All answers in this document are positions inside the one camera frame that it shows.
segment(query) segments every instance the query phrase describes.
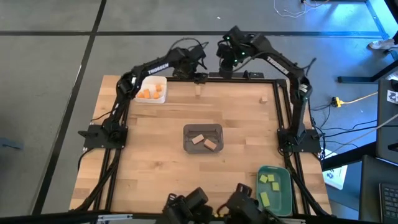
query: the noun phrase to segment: keyboard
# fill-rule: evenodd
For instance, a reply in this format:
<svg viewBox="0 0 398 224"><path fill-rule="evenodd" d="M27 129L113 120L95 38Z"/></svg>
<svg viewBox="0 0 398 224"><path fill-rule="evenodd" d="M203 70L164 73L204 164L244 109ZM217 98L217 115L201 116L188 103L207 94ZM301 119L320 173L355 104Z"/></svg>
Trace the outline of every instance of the keyboard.
<svg viewBox="0 0 398 224"><path fill-rule="evenodd" d="M398 223L398 185L380 184L381 221Z"/></svg>

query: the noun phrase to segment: transparent bin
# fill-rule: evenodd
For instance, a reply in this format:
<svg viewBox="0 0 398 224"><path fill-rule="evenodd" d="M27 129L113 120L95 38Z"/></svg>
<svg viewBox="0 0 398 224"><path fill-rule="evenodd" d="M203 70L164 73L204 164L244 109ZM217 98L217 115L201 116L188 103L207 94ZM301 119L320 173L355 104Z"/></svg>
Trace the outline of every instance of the transparent bin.
<svg viewBox="0 0 398 224"><path fill-rule="evenodd" d="M144 94L144 90L148 89L150 92L150 97L154 96L156 92L156 85L162 86L162 91L159 92L159 99L144 99L144 98L134 98L136 102L140 103L164 103L166 102L166 95L167 95L167 79L166 77L160 76L149 76L142 81L141 89L139 93Z"/></svg>

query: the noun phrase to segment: orange cube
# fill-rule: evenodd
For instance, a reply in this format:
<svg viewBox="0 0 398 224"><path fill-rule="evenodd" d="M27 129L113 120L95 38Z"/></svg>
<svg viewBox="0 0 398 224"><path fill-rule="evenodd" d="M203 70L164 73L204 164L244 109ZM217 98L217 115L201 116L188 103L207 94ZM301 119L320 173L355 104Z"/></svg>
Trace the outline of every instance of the orange cube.
<svg viewBox="0 0 398 224"><path fill-rule="evenodd" d="M150 93L149 93L148 89L144 90L144 98L145 99L150 99Z"/></svg>
<svg viewBox="0 0 398 224"><path fill-rule="evenodd" d="M156 91L162 91L162 85L160 84L156 85Z"/></svg>
<svg viewBox="0 0 398 224"><path fill-rule="evenodd" d="M155 92L155 93L154 93L154 99L159 99L159 97L160 97L160 96L159 96L159 93L158 93L158 92Z"/></svg>
<svg viewBox="0 0 398 224"><path fill-rule="evenodd" d="M137 94L137 98L143 98L144 97L144 94L143 93L138 93Z"/></svg>

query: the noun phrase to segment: black stand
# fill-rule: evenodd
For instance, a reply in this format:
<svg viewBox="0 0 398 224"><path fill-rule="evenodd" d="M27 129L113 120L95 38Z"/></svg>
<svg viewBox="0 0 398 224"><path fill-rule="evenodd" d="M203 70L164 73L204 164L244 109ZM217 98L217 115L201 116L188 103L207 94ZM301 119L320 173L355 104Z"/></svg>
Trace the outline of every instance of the black stand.
<svg viewBox="0 0 398 224"><path fill-rule="evenodd" d="M376 157L376 142L372 142L359 148L335 155L323 160L322 171L335 169L343 165L352 164L362 160L364 155Z"/></svg>
<svg viewBox="0 0 398 224"><path fill-rule="evenodd" d="M372 77L338 77L337 80L340 83L377 83L376 81L390 74L390 72L396 67L398 67L398 60L392 62Z"/></svg>

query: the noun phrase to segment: white cable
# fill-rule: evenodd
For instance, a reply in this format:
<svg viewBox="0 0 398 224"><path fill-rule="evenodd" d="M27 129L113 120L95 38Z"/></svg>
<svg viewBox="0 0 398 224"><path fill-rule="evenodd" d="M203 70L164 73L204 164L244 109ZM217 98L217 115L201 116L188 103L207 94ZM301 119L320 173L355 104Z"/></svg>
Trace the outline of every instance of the white cable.
<svg viewBox="0 0 398 224"><path fill-rule="evenodd" d="M353 140L351 140L351 141L349 141L349 142L345 143L344 145L341 145L341 146L340 146L340 147L338 147L337 149L335 149L335 150L331 151L329 154L327 154L327 155L325 156L325 158L326 158L326 157L328 157L328 156L330 156L330 154L332 154L332 153L336 152L337 150L341 149L341 148L342 148L342 147L344 147L345 145L347 145L347 144L349 144L349 143L351 143L351 142L353 142L353 141L356 141L356 140L358 140L358 139L362 138L363 136L366 136L366 135L368 135L368 134L372 133L373 131L375 131L375 130L377 130L377 129L381 128L381 127L383 127L384 125L388 124L390 121L392 121L393 119L395 119L396 117L398 117L398 114L396 114L396 115L395 115L395 116L393 116L392 118L388 119L386 122L384 122L384 123L380 124L379 126L375 127L374 129L370 130L369 132L367 132L367 133L365 133L365 134L361 135L360 137L358 137L358 138L354 138Z"/></svg>
<svg viewBox="0 0 398 224"><path fill-rule="evenodd" d="M298 18L298 17L300 17L300 16L306 14L307 12L311 11L312 9L316 9L316 8L317 8L317 7L313 7L313 8L311 8L311 9L307 10L307 5L304 4L304 11L301 11L301 12L296 12L296 13L294 13L294 12L289 12L288 10L284 9L285 12L288 12L288 13L290 13L291 15L297 15L297 16L282 15L282 14L276 9L275 0L274 0L274 9L275 9L275 12L278 13L278 15L280 15L280 16L282 16L282 17Z"/></svg>

